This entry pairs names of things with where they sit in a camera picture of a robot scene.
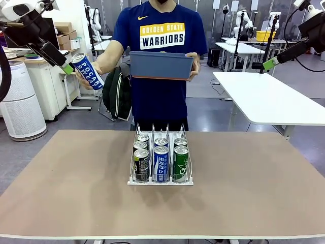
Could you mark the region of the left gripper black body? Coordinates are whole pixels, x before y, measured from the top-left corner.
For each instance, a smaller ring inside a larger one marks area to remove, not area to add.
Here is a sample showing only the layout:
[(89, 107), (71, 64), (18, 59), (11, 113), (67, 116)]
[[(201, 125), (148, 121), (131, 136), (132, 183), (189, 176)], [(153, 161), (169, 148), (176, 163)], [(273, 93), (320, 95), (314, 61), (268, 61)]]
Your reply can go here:
[(4, 33), (18, 46), (43, 46), (50, 24), (38, 13), (30, 12), (17, 22), (1, 21)]

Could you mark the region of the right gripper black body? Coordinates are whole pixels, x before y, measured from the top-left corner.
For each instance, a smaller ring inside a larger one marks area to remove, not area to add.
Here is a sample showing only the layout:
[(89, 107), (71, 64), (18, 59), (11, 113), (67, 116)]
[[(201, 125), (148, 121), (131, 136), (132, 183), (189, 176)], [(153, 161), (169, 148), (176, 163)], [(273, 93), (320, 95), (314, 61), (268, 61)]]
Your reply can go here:
[(324, 15), (315, 15), (299, 25), (304, 43), (316, 52), (324, 52)]

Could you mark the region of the person right hand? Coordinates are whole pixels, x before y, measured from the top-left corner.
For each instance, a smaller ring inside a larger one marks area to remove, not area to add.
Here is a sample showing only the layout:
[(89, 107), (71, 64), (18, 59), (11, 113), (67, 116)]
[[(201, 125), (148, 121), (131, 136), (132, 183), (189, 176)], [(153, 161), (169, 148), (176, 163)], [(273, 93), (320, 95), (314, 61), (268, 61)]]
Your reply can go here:
[(102, 89), (104, 87), (104, 81), (100, 76), (102, 72), (99, 64), (94, 62), (91, 65), (92, 68), (88, 64), (85, 66), (74, 64), (76, 68), (76, 77), (79, 83), (87, 90)]

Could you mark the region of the person left hand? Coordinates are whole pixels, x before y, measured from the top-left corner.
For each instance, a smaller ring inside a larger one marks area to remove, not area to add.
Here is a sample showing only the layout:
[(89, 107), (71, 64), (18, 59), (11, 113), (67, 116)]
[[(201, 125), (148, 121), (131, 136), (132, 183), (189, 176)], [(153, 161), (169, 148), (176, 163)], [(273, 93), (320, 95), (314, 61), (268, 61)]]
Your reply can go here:
[(193, 58), (190, 77), (187, 81), (192, 81), (197, 76), (201, 69), (200, 56), (196, 52), (190, 52), (186, 54), (187, 57)]

